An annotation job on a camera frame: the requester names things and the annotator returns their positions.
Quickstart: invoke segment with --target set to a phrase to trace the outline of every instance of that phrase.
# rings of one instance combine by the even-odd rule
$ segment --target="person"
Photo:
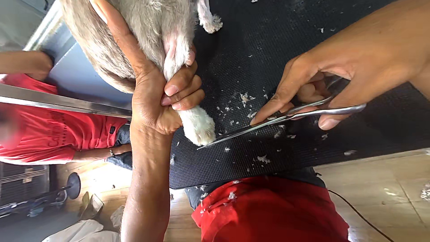
[[[181,121],[171,107],[159,105],[163,74],[146,59],[121,14],[105,0],[91,2],[136,73],[134,162],[121,241],[162,241],[169,221],[170,146]],[[428,0],[394,2],[359,20],[289,61],[274,98],[252,122],[288,110],[296,93],[303,102],[323,98],[321,79],[332,74],[351,80],[333,108],[366,103],[406,81],[429,97],[429,21]],[[185,99],[194,99],[189,94]],[[344,118],[323,115],[319,126],[328,130]],[[348,241],[348,225],[312,168],[203,189],[187,190],[202,241]]]
[[[51,68],[50,57],[41,51],[0,53],[0,73],[8,74],[3,84],[58,94],[55,86],[43,82]],[[166,88],[173,86],[177,91],[165,96],[164,105],[187,108],[178,97],[191,83],[191,90],[200,87],[199,80],[188,78],[196,68],[184,68],[172,79]],[[131,170],[129,127],[125,118],[2,103],[0,160],[11,164],[64,164],[106,159]]]

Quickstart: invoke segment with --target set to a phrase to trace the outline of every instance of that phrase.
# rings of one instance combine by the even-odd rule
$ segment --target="dog fur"
[[[196,10],[208,33],[222,27],[213,16],[209,0],[108,0],[123,15],[145,55],[163,71],[166,80],[189,58],[194,38]],[[61,0],[64,20],[100,77],[125,93],[133,93],[133,69],[106,24],[89,0]],[[215,139],[215,125],[197,106],[178,111],[185,136],[196,145]]]

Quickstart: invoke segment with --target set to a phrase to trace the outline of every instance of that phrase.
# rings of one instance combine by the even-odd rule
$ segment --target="white paw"
[[[215,123],[206,111],[197,106],[187,111],[178,111],[184,126],[185,137],[198,146],[215,140]]]
[[[200,21],[200,25],[206,30],[206,32],[212,34],[218,31],[222,27],[221,18],[218,15],[214,15],[212,21]]]

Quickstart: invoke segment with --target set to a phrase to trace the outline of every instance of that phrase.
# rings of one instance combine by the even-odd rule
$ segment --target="black rubber mat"
[[[390,0],[211,0],[223,28],[197,28],[198,75],[206,98],[201,106],[216,133],[245,127],[248,114],[270,97],[293,57],[390,3]],[[240,95],[255,97],[244,104]],[[430,102],[404,84],[370,102],[333,130],[317,118],[271,126],[196,150],[176,132],[171,154],[174,189],[430,147]],[[345,152],[355,150],[350,155]],[[259,161],[266,156],[270,163]]]

